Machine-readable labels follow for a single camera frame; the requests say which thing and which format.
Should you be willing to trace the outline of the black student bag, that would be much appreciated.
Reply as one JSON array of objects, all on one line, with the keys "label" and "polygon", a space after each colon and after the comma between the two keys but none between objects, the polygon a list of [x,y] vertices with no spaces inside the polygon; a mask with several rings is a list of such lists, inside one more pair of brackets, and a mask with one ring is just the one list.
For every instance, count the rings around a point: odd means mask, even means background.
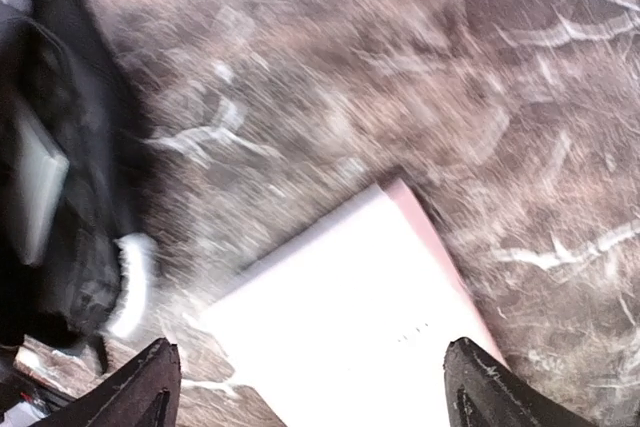
[{"label": "black student bag", "polygon": [[[155,244],[140,188],[141,104],[84,0],[1,8],[1,343],[62,350],[129,336],[148,303]],[[42,262],[9,238],[16,107],[31,108],[69,161]]]}]

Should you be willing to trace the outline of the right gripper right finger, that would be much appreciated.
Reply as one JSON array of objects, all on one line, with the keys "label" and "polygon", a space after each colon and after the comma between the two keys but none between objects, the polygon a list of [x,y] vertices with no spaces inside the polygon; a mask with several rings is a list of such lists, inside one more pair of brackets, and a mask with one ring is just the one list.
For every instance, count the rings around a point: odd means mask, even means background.
[{"label": "right gripper right finger", "polygon": [[452,426],[593,426],[530,387],[467,337],[447,347],[444,385]]}]

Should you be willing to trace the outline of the pink Warm Chord book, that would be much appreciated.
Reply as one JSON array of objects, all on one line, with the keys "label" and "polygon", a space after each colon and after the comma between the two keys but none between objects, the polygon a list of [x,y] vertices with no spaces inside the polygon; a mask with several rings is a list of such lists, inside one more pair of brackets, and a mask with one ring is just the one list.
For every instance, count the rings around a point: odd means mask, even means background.
[{"label": "pink Warm Chord book", "polygon": [[468,337],[498,353],[401,180],[256,262],[199,323],[288,426],[445,426],[449,344]]}]

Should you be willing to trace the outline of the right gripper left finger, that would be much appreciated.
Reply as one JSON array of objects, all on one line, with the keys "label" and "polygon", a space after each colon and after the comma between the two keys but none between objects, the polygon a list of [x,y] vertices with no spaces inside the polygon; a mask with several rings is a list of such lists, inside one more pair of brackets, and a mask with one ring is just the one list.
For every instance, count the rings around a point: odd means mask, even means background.
[{"label": "right gripper left finger", "polygon": [[174,427],[180,387],[178,347],[158,338],[92,391],[36,424]]}]

